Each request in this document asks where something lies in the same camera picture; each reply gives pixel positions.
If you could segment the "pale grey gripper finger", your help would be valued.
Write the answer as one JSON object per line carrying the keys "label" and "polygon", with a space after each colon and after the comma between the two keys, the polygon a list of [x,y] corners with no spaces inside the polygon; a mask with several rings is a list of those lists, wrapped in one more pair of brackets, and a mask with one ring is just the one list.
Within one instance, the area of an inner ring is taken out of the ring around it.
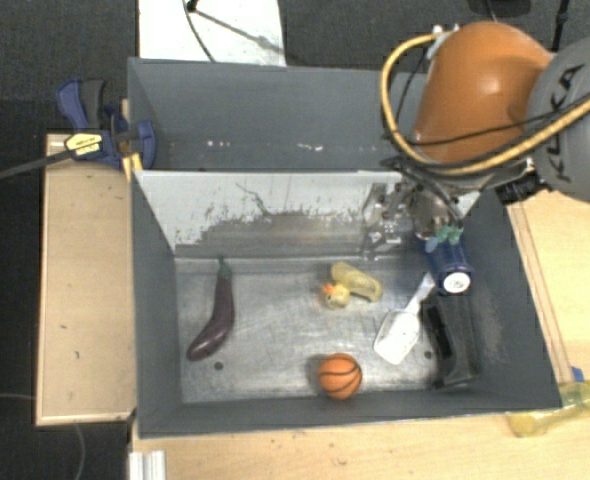
{"label": "pale grey gripper finger", "polygon": [[360,256],[374,261],[402,243],[402,232],[395,227],[375,225],[366,229],[360,246]]}
{"label": "pale grey gripper finger", "polygon": [[402,189],[399,183],[374,183],[362,208],[366,226],[392,223],[400,214]]}

